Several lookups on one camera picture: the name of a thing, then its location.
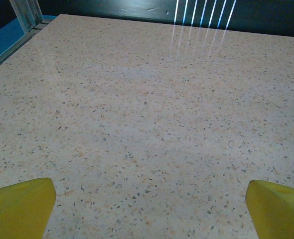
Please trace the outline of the aluminium side rail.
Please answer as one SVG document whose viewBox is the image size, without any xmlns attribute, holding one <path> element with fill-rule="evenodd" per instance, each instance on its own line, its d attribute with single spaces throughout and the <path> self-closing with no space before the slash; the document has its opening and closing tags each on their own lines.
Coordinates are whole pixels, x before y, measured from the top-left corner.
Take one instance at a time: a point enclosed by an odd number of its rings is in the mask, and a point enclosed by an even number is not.
<svg viewBox="0 0 294 239">
<path fill-rule="evenodd" d="M 29 33 L 24 33 L 17 18 L 0 28 L 0 65 L 56 17 L 44 15 L 43 18 L 44 20 Z"/>
</svg>

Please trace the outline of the aluminium frame post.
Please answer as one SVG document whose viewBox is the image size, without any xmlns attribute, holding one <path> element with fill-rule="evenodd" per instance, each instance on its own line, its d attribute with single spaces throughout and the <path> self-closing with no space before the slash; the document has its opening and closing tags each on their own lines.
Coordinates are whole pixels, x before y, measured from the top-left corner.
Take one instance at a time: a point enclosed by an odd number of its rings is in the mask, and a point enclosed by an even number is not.
<svg viewBox="0 0 294 239">
<path fill-rule="evenodd" d="M 24 32 L 29 32 L 43 21 L 38 0 L 9 0 Z"/>
</svg>

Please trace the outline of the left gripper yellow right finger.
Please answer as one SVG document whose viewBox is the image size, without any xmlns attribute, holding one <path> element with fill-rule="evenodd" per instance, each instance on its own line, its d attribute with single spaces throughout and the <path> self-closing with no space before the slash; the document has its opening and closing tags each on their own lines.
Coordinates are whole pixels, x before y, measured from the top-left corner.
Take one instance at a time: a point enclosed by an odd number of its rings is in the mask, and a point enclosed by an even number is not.
<svg viewBox="0 0 294 239">
<path fill-rule="evenodd" d="M 294 188 L 252 180 L 245 201 L 259 239 L 294 239 Z"/>
</svg>

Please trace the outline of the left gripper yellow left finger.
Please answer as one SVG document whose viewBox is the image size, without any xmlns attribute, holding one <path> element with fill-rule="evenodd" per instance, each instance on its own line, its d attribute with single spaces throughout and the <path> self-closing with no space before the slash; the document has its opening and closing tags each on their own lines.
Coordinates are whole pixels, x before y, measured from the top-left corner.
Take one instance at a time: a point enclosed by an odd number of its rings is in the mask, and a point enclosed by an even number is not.
<svg viewBox="0 0 294 239">
<path fill-rule="evenodd" d="M 50 178 L 0 188 L 0 239 L 42 239 L 55 201 Z"/>
</svg>

